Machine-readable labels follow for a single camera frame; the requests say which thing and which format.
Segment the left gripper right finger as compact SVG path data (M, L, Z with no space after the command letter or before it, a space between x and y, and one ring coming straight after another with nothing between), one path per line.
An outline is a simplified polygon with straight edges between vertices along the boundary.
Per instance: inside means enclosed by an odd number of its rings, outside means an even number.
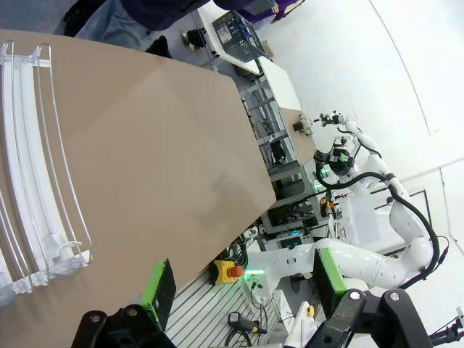
M356 334L369 335L377 347L431 346L404 290L387 290L377 297L349 289L328 249L315 251L312 278L326 316L311 337L312 347L348 347Z

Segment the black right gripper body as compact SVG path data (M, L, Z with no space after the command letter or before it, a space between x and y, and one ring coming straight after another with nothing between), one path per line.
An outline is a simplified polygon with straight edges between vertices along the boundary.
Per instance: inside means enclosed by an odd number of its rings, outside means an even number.
M335 140L329 152L316 149L313 155L315 161L315 177L326 178L323 174L324 166L330 167L333 173L340 178L351 178L355 174L355 159L347 149L347 140Z

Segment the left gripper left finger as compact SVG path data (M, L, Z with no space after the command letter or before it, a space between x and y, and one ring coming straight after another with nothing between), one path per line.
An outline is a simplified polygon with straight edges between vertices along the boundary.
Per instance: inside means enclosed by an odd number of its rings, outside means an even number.
M176 285L169 259L156 262L137 303L113 315L92 310L80 320L72 347L174 347L165 333Z

